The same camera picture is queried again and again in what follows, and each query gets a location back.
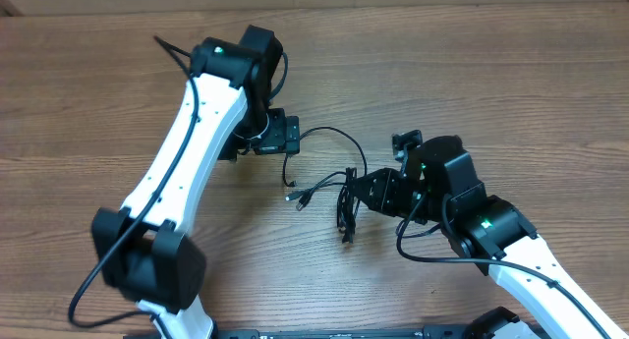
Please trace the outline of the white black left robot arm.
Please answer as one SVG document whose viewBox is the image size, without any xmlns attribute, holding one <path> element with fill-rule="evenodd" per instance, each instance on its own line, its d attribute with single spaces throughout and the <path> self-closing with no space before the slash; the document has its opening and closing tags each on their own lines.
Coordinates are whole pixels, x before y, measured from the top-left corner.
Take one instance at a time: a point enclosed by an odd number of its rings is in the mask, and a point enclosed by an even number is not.
<svg viewBox="0 0 629 339">
<path fill-rule="evenodd" d="M 91 235 L 101 274 L 137 305 L 154 338 L 209 338 L 214 323 L 199 292 L 206 260 L 192 242 L 201 195 L 215 163 L 238 155 L 294 155 L 299 119 L 271 108 L 271 79 L 288 61 L 270 30 L 250 27 L 238 43 L 209 37 L 183 68 L 181 108 L 146 174 L 117 210 L 99 209 Z"/>
</svg>

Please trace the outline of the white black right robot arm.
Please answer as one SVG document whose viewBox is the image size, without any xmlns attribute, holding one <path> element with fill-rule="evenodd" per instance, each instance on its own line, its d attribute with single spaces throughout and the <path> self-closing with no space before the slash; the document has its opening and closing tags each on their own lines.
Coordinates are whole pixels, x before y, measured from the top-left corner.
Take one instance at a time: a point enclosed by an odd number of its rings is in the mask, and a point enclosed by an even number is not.
<svg viewBox="0 0 629 339">
<path fill-rule="evenodd" d="M 552 338 L 624 338 L 559 264 L 537 228 L 510 202 L 486 194 L 472 167 L 423 163 L 413 176 L 383 168 L 349 182 L 369 209 L 405 222 L 439 223 L 456 253 L 505 289 Z"/>
</svg>

